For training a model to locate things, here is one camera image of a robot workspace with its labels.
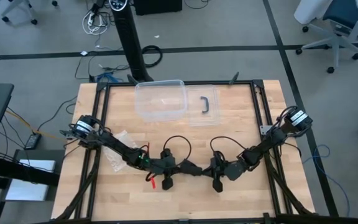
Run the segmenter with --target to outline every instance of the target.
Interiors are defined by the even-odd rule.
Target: clear plastic container
[[[190,126],[220,124],[218,94],[214,85],[186,86]]]
[[[146,122],[182,119],[187,110],[184,82],[167,80],[137,84],[135,110]]]

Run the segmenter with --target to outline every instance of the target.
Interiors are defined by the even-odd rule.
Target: wooden table
[[[282,89],[278,80],[266,80],[264,85],[272,119],[275,120],[286,108]],[[106,126],[111,128],[114,134],[126,130],[138,146],[150,142],[151,157],[159,157],[164,142],[170,136],[183,135],[193,147],[189,160],[206,168],[212,157],[209,141],[215,136],[229,136],[245,147],[260,142],[250,86],[217,85],[216,88],[221,111],[221,124],[218,126],[191,127],[186,119],[145,123],[134,109],[133,86],[111,88]],[[95,84],[80,86],[73,122],[83,114],[92,113],[95,93]],[[99,101],[98,118],[101,116],[103,98],[104,92]],[[293,139],[288,142],[296,144]],[[74,147],[74,144],[69,146],[67,152]],[[168,147],[177,161],[181,161],[188,153],[188,145],[182,139],[172,139]],[[238,145],[227,139],[214,141],[214,148],[222,151],[229,161],[234,160],[242,151]],[[298,151],[294,147],[283,145],[282,152],[283,169],[289,188],[307,209],[314,211]],[[61,214],[76,194],[84,154],[85,150],[77,149],[65,159],[52,218]],[[253,218],[261,217],[264,212],[269,212],[274,217],[263,160],[253,172],[244,173],[236,181],[221,179],[224,187],[221,193],[216,193],[212,188],[212,178],[184,174],[173,176],[174,186],[168,191],[161,189],[162,176],[156,177],[157,188],[153,190],[151,183],[145,182],[146,174],[128,166],[114,172],[102,152],[92,220]],[[278,194],[281,207],[284,208],[280,190]],[[88,195],[87,193],[84,197],[82,217],[85,216]]]

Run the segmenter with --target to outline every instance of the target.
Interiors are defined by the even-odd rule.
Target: plastic bag
[[[114,135],[114,137],[116,139],[120,140],[120,142],[124,143],[128,147],[131,147],[131,148],[137,147],[137,144],[128,135],[127,131],[123,131],[119,134],[116,134],[116,135]],[[111,150],[110,148],[103,146],[102,150],[103,150],[104,155],[106,156],[107,160],[110,162],[112,169],[115,172],[120,171],[122,168],[124,168],[127,165],[127,163],[122,160],[122,157],[118,153]]]

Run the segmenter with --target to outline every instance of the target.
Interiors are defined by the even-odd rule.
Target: black handle
[[[205,105],[206,105],[206,109],[203,111],[203,113],[208,113],[209,111],[209,102],[208,102],[208,98],[205,96],[201,97],[202,100],[205,100]]]

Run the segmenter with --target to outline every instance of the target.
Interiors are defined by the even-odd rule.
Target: black box
[[[136,14],[139,16],[163,12],[181,11],[182,0],[134,0]]]

